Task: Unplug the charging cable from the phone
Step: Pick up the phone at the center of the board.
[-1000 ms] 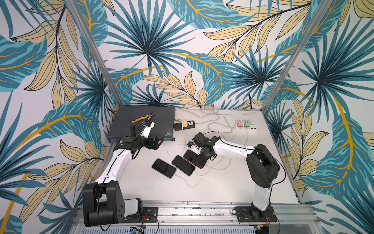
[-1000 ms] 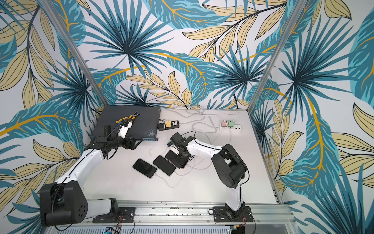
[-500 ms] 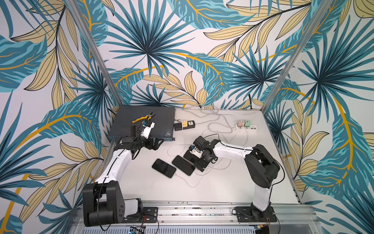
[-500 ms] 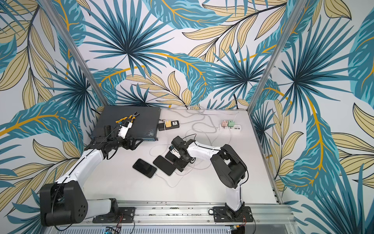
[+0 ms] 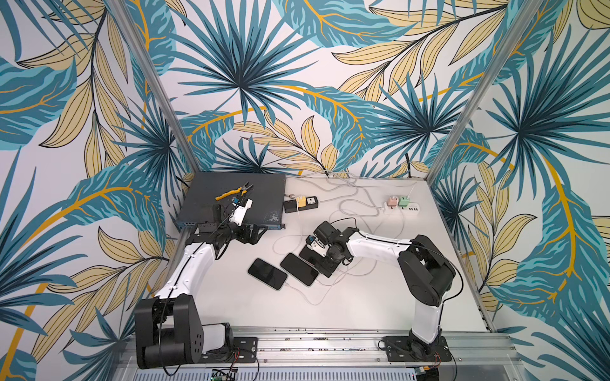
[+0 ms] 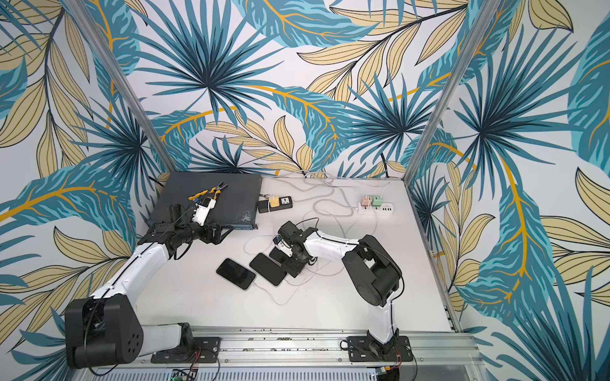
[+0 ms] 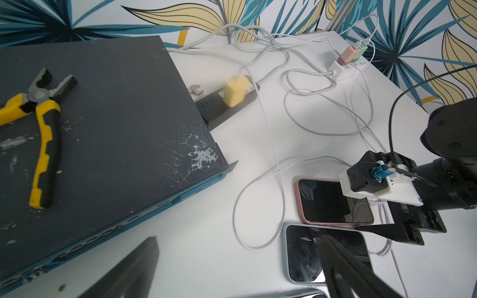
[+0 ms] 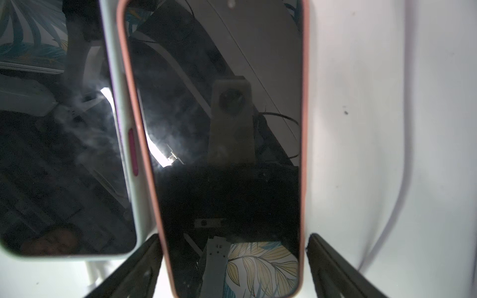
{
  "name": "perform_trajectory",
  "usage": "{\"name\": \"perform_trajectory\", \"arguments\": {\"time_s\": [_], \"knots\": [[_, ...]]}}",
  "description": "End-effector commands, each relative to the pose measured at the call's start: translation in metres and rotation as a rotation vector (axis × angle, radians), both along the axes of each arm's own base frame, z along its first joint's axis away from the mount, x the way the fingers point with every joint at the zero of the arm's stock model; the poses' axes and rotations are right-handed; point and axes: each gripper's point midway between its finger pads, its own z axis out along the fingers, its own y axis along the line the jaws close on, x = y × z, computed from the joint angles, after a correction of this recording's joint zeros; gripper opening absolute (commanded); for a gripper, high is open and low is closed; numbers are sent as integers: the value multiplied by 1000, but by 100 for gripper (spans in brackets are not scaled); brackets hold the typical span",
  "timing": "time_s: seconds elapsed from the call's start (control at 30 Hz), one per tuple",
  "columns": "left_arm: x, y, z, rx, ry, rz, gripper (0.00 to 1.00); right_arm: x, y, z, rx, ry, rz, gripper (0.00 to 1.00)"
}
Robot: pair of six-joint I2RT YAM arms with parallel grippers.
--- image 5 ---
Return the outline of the black phone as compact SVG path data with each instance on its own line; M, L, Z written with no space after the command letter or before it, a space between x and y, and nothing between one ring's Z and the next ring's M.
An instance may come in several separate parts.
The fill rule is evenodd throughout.
M284 257L281 261L281 268L307 287L311 287L319 276L317 269L293 253Z
M254 262L249 266L247 272L249 275L271 287L275 291L279 291L284 286L284 283L288 278L286 272L279 270L260 258L254 260Z

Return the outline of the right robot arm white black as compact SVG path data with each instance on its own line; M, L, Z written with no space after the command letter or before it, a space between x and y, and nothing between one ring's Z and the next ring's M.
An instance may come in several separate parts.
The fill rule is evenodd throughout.
M445 295L452 287L457 269L429 237L419 234L407 240L392 239L364 233L357 227L341 231L325 221L305 243L328 271L355 258L397 266L416 300L409 341L427 352L440 343Z

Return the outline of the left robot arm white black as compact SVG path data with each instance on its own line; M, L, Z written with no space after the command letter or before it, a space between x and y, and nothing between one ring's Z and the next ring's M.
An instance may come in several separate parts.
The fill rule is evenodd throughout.
M267 230L266 226L228 222L187 239L181 261L167 283L155 297L143 299L135 307L139 368L161 368L171 376L171 366L239 357L241 349L235 344L230 323L203 325L195 292L232 241L256 245Z

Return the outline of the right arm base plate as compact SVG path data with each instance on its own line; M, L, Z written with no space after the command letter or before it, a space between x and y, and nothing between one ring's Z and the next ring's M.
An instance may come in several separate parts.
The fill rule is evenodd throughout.
M389 362L437 364L452 360L451 351L444 336L438 336L430 344L413 335L387 336L380 340L379 348L385 351Z

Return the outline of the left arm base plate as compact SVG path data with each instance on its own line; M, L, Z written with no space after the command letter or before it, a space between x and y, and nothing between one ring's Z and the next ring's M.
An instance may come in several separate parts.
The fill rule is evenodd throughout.
M203 352L202 339L193 341L198 354L201 354L200 364L255 364L257 362L258 338L235 337L231 344L225 344L220 349Z

